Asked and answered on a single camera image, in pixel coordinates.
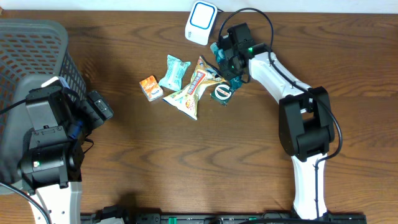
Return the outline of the blue mouthwash bottle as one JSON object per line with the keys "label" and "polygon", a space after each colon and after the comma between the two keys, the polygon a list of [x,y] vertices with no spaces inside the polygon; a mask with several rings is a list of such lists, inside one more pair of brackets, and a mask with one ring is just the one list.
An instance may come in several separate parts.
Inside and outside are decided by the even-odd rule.
{"label": "blue mouthwash bottle", "polygon": [[[213,52],[217,63],[225,59],[223,50],[217,47],[216,42],[210,45],[210,49]],[[232,92],[235,92],[238,88],[241,88],[242,84],[243,83],[241,82],[241,77],[236,77],[229,81],[229,85],[231,87]]]}

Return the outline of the small green round-logo box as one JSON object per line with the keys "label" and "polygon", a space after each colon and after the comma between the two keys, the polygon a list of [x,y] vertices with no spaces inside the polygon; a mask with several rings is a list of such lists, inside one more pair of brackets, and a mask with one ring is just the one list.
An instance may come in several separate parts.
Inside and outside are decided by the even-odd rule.
{"label": "small green round-logo box", "polygon": [[219,84],[211,93],[211,98],[223,106],[226,106],[232,98],[234,90],[227,84]]}

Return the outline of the small orange packet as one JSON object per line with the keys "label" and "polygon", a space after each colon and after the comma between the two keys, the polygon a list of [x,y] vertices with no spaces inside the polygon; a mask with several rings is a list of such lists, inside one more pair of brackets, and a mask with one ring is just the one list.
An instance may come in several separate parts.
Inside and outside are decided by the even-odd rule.
{"label": "small orange packet", "polygon": [[163,89],[160,87],[153,75],[140,81],[139,84],[148,101],[154,101],[164,94]]}

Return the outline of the teal snack pack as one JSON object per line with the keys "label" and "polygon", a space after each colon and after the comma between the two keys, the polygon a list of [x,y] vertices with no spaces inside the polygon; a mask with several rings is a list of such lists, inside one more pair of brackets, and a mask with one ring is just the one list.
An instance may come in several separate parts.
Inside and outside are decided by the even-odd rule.
{"label": "teal snack pack", "polygon": [[179,58],[172,55],[167,56],[167,71],[163,78],[160,79],[159,85],[173,91],[182,89],[182,79],[191,62],[183,62]]}

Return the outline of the yellow snack bag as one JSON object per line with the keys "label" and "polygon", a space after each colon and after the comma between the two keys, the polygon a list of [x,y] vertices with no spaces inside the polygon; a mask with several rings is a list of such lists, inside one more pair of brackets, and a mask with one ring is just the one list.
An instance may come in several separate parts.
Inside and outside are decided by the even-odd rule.
{"label": "yellow snack bag", "polygon": [[219,75],[219,71],[201,55],[190,83],[181,90],[164,97],[163,100],[197,120],[198,102],[206,88],[223,82],[225,79]]}

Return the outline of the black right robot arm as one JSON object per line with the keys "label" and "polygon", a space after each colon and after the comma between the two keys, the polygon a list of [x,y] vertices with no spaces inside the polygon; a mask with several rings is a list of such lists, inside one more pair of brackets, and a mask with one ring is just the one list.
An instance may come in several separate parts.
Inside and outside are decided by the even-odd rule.
{"label": "black right robot arm", "polygon": [[328,153],[330,144],[341,137],[328,92],[294,77],[266,44],[237,44],[224,38],[213,43],[211,50],[225,79],[248,75],[278,103],[279,140],[294,167],[294,212],[301,219],[321,219],[327,213],[325,163],[332,157]]}

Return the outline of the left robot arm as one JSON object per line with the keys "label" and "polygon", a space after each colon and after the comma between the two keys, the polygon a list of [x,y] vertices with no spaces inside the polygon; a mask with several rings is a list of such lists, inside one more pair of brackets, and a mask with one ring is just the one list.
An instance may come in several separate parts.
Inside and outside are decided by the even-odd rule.
{"label": "left robot arm", "polygon": [[35,222],[80,223],[82,145],[113,111],[97,91],[80,97],[55,85],[31,90],[25,100],[33,128],[18,171]]}

